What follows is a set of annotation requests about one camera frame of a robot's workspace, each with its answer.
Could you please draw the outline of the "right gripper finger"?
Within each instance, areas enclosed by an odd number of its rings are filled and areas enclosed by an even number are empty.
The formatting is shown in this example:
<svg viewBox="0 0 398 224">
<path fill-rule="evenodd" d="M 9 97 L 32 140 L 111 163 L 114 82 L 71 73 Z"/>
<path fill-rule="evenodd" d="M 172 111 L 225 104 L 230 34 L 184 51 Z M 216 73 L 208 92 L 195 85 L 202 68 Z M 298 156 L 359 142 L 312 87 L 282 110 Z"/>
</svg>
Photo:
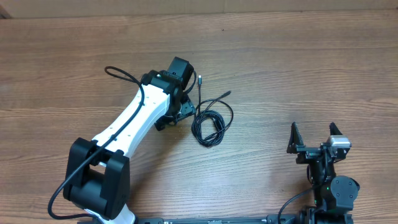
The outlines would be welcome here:
<svg viewBox="0 0 398 224">
<path fill-rule="evenodd" d="M 342 132 L 338 129 L 338 127 L 336 126 L 336 124 L 334 122 L 330 123 L 329 129 L 330 129 L 331 136 L 342 135 Z"/>
<path fill-rule="evenodd" d="M 297 127 L 297 123 L 293 122 L 291 124 L 291 132 L 290 139 L 287 146 L 287 153 L 289 154 L 298 154 L 304 148 L 303 139 L 299 133 L 299 129 Z"/>
</svg>

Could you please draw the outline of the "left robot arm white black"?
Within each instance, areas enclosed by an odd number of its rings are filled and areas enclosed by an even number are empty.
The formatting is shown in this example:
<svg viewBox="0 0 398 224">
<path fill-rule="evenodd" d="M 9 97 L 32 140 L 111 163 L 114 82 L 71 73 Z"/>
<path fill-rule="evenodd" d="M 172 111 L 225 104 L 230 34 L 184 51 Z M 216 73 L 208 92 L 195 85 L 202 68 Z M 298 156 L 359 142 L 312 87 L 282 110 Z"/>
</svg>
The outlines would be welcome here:
<svg viewBox="0 0 398 224">
<path fill-rule="evenodd" d="M 78 138 L 71 146 L 63 197 L 83 209 L 77 218 L 88 223 L 136 223 L 126 204 L 130 193 L 129 162 L 137 146 L 154 126 L 158 131 L 194 114 L 188 97 L 189 61 L 175 57 L 167 70 L 151 70 L 141 80 L 128 73 L 123 79 L 139 90 L 127 108 L 92 140 Z"/>
</svg>

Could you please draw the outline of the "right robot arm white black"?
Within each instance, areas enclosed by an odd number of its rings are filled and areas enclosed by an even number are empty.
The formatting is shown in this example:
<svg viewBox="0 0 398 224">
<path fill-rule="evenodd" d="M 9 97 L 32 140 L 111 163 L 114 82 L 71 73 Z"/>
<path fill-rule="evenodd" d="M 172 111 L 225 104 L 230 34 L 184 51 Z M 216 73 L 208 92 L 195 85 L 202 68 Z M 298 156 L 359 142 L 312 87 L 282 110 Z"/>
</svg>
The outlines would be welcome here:
<svg viewBox="0 0 398 224">
<path fill-rule="evenodd" d="M 330 123 L 330 136 L 318 147 L 307 147 L 295 122 L 291 125 L 287 153 L 296 154 L 296 163 L 307 165 L 307 180 L 311 187 L 284 203 L 277 214 L 279 223 L 353 223 L 354 209 L 360 185 L 351 177 L 337 175 L 335 164 L 346 159 L 352 143 L 335 123 Z M 284 208 L 295 199 L 313 192 L 314 205 L 305 206 L 292 218 L 285 217 Z"/>
</svg>

